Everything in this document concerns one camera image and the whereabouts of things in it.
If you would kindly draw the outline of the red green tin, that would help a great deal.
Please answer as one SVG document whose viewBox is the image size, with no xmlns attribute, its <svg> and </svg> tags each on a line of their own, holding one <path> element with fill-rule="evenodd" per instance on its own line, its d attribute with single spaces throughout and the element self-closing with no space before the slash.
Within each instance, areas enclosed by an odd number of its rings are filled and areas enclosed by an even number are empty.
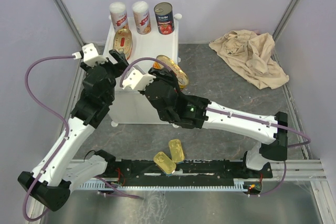
<svg viewBox="0 0 336 224">
<path fill-rule="evenodd" d="M 124 53 L 126 60 L 129 60 L 132 54 L 133 40 L 131 30 L 122 28 L 115 33 L 113 39 L 113 49 Z"/>
</svg>

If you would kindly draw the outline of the red yellow tin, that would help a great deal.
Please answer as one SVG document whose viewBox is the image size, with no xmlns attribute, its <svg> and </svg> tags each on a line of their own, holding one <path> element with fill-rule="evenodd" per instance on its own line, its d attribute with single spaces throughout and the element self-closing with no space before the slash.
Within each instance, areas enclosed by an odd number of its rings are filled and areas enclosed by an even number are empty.
<svg viewBox="0 0 336 224">
<path fill-rule="evenodd" d="M 170 67 L 174 74 L 177 77 L 179 87 L 181 90 L 183 90 L 188 84 L 189 84 L 189 78 L 187 74 L 169 57 L 165 55 L 158 55 L 156 57 L 157 60 L 160 62 L 165 63 L 168 67 Z"/>
</svg>

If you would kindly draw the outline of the white plastic cube cabinet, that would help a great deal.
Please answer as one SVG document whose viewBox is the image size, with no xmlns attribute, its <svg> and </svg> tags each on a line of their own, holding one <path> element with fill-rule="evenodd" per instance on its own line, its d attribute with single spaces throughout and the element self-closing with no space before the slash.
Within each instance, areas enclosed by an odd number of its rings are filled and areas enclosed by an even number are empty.
<svg viewBox="0 0 336 224">
<path fill-rule="evenodd" d="M 141 58 L 155 59 L 158 55 L 165 55 L 175 63 L 179 63 L 179 20 L 181 14 L 174 15 L 174 31 L 169 35 L 158 32 L 156 19 L 150 18 L 152 29 L 150 33 L 141 35 L 137 32 L 133 17 L 129 17 L 129 29 L 132 33 L 132 52 L 128 63 Z M 148 74 L 153 66 L 153 60 L 142 60 L 131 67 L 123 81 L 116 79 L 115 100 L 108 112 L 113 127 L 121 124 L 167 124 L 161 121 L 157 110 L 148 99 L 140 93 L 154 78 Z"/>
</svg>

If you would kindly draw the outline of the red white tall can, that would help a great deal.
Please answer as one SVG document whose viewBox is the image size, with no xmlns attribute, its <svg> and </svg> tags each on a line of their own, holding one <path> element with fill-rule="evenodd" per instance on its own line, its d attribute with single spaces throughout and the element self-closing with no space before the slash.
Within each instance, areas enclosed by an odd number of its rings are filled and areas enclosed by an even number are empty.
<svg viewBox="0 0 336 224">
<path fill-rule="evenodd" d="M 120 29 L 129 28 L 127 9 L 123 2 L 111 3 L 109 6 L 109 11 L 115 32 L 118 32 Z"/>
</svg>

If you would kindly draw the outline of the orange label white-lid can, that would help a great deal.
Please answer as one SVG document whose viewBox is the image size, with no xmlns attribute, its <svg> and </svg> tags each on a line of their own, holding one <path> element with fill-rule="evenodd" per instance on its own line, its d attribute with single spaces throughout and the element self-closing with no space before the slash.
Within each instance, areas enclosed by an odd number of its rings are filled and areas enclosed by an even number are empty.
<svg viewBox="0 0 336 224">
<path fill-rule="evenodd" d="M 141 35 L 146 35 L 151 31 L 151 20 L 149 5 L 145 1 L 138 1 L 132 5 L 132 11 L 136 30 Z"/>
</svg>

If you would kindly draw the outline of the gold tin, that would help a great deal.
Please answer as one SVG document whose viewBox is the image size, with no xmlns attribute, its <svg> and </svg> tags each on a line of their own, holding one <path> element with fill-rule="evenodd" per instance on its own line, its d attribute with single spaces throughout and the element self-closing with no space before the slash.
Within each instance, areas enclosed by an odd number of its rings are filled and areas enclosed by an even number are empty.
<svg viewBox="0 0 336 224">
<path fill-rule="evenodd" d="M 153 161 L 168 176 L 172 175 L 176 170 L 176 164 L 164 152 L 158 152 Z"/>
<path fill-rule="evenodd" d="M 185 156 L 181 141 L 179 139 L 170 140 L 169 149 L 171 153 L 171 159 L 174 163 L 179 164 L 184 162 Z"/>
</svg>

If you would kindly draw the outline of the dark blue food can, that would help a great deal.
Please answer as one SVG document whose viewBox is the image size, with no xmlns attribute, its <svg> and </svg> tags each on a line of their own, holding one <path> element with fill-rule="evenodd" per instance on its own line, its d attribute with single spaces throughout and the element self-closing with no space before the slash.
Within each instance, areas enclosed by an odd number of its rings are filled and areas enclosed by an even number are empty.
<svg viewBox="0 0 336 224">
<path fill-rule="evenodd" d="M 159 33 L 169 35 L 174 31 L 174 17 L 172 5 L 168 2 L 161 2 L 154 7 L 155 18 Z"/>
</svg>

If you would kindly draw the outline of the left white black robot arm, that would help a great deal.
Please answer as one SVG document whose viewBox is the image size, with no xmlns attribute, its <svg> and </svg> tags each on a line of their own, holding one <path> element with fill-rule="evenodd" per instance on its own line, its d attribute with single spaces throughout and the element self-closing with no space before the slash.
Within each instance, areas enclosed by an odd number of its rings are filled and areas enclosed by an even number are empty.
<svg viewBox="0 0 336 224">
<path fill-rule="evenodd" d="M 107 58 L 93 66 L 81 63 L 86 73 L 83 90 L 70 118 L 59 117 L 64 123 L 64 131 L 43 160 L 31 172 L 21 172 L 18 177 L 26 196 L 33 197 L 48 210 L 59 210 L 70 194 L 90 178 L 98 175 L 110 177 L 116 171 L 115 156 L 104 150 L 67 170 L 79 147 L 108 114 L 114 101 L 116 79 L 129 65 L 124 53 L 112 49 L 109 54 L 116 63 Z"/>
</svg>

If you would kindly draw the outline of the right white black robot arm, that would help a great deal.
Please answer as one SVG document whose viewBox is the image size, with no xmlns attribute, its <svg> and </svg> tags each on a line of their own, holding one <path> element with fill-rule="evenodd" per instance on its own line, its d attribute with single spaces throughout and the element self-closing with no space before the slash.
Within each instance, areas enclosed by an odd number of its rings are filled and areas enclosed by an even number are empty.
<svg viewBox="0 0 336 224">
<path fill-rule="evenodd" d="M 149 74 L 150 83 L 141 93 L 161 121 L 184 129 L 228 131 L 257 141 L 241 164 L 246 177 L 254 177 L 267 162 L 287 160 L 287 114 L 262 116 L 231 110 L 209 99 L 184 94 L 173 71 L 151 68 Z"/>
</svg>

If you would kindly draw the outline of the beige crumpled cloth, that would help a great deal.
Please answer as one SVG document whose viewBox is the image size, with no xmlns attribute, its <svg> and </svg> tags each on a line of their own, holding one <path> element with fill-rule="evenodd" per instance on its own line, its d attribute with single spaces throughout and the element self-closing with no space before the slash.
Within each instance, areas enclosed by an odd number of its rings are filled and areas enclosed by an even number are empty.
<svg viewBox="0 0 336 224">
<path fill-rule="evenodd" d="M 269 33 L 232 30 L 208 45 L 235 73 L 260 90 L 277 89 L 289 81 L 271 58 L 275 42 Z"/>
</svg>

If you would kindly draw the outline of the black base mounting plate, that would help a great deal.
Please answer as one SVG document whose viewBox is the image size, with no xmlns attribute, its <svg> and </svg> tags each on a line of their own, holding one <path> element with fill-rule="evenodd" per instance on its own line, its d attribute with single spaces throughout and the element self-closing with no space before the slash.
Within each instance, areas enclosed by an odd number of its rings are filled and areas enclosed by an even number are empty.
<svg viewBox="0 0 336 224">
<path fill-rule="evenodd" d="M 231 185 L 234 179 L 273 178 L 266 163 L 260 171 L 248 169 L 243 160 L 191 160 L 166 174 L 154 161 L 122 159 L 108 165 L 104 178 L 121 179 L 125 186 Z"/>
</svg>

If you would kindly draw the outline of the aluminium frame rail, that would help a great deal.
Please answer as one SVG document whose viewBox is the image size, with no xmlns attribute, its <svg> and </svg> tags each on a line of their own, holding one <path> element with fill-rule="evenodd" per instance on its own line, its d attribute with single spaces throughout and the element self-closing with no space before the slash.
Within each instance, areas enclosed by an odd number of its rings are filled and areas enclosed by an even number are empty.
<svg viewBox="0 0 336 224">
<path fill-rule="evenodd" d="M 127 183 L 137 176 L 165 176 L 166 174 L 149 160 L 122 159 L 108 165 L 103 176 L 113 177 L 117 169 L 126 177 Z M 190 160 L 176 165 L 174 176 L 216 177 L 234 180 L 275 179 L 284 177 L 286 180 L 325 180 L 322 164 L 318 160 L 298 160 L 286 162 L 267 162 L 261 170 L 251 170 L 245 163 L 229 160 Z"/>
</svg>

